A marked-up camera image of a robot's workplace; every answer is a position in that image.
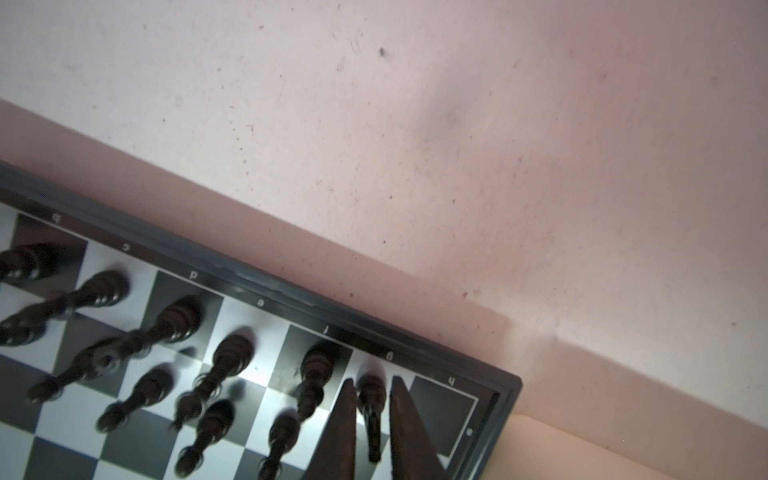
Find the black chess pawn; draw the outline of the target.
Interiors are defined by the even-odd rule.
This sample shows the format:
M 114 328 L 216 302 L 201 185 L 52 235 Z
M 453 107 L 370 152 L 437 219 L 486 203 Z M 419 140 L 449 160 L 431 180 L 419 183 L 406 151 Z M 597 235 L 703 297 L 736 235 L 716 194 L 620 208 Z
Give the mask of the black chess pawn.
M 380 376 L 366 373 L 359 379 L 356 389 L 358 410 L 366 428 L 368 460 L 370 463 L 379 463 L 382 453 L 381 418 L 387 398 L 386 387 Z

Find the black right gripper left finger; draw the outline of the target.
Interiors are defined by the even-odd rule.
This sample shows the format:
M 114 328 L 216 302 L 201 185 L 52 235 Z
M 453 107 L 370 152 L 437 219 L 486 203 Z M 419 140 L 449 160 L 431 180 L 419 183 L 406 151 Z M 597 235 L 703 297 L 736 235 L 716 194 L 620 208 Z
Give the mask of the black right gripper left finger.
M 355 477 L 357 394 L 346 379 L 339 391 L 312 458 L 305 480 L 352 480 Z

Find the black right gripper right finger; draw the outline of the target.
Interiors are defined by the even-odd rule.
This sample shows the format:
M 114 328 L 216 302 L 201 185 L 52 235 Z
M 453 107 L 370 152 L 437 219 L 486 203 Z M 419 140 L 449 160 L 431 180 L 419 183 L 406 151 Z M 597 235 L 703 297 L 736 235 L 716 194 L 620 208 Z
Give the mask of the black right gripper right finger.
M 400 376 L 392 378 L 389 416 L 392 478 L 449 480 Z

